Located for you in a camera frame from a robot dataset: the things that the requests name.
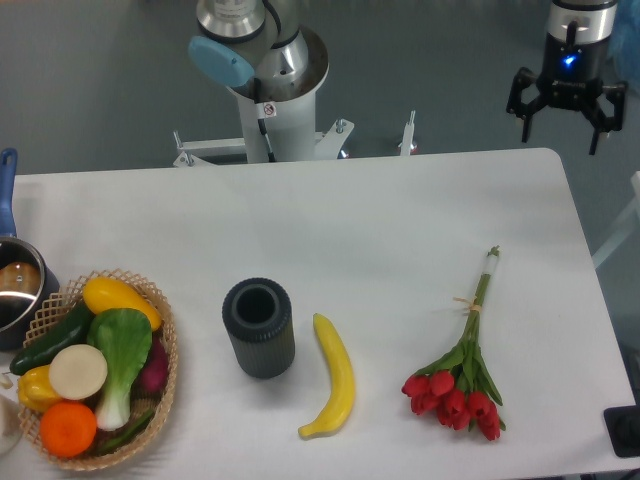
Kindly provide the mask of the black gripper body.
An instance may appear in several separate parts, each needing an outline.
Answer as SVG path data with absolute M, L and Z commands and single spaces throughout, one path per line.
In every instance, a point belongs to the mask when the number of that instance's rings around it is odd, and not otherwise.
M 609 38 L 569 45 L 546 35 L 538 76 L 538 105 L 556 109 L 595 109 L 602 95 L 602 69 Z

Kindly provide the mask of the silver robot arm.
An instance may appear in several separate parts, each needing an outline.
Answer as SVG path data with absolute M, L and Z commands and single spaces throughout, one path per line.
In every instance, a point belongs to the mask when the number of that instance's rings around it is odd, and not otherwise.
M 506 110 L 530 134 L 533 116 L 545 107 L 579 111 L 593 127 L 589 150 L 601 135 L 624 123 L 627 85 L 605 85 L 607 55 L 618 4 L 615 1 L 554 1 L 546 26 L 539 74 L 521 68 Z M 354 128 L 337 120 L 325 133 L 315 124 L 315 92 L 328 71 L 322 46 L 305 33 L 294 1 L 200 1 L 200 35 L 191 39 L 191 60 L 213 81 L 234 91 L 242 139 L 209 141 L 209 155 L 242 148 L 251 163 L 337 158 Z

